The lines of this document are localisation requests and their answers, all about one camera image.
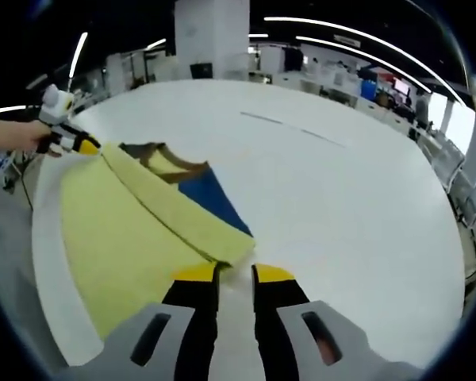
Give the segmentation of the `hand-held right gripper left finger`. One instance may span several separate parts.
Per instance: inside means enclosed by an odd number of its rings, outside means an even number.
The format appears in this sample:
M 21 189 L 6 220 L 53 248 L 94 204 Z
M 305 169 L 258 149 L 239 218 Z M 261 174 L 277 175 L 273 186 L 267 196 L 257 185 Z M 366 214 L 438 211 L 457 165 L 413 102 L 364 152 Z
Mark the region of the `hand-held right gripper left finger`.
M 217 338 L 219 266 L 178 271 L 162 302 L 145 306 L 65 380 L 207 380 Z

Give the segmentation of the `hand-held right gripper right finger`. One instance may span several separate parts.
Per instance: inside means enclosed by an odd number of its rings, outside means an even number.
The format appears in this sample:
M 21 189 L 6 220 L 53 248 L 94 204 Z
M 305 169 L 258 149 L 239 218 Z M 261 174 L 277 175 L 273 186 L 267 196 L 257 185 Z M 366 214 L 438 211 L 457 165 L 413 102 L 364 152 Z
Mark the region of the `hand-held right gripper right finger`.
M 255 339 L 268 380 L 417 380 L 420 369 L 377 354 L 363 329 L 311 301 L 288 271 L 253 264 Z

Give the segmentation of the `person's left hand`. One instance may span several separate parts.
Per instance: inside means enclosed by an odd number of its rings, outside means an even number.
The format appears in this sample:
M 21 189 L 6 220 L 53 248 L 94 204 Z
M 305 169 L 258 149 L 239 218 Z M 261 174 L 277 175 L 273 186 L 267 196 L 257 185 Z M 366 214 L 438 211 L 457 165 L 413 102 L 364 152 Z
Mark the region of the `person's left hand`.
M 51 129 L 40 121 L 23 122 L 18 147 L 23 151 L 35 151 L 55 158 L 61 157 L 62 154 L 53 151 L 49 144 L 40 148 L 51 136 L 51 132 Z

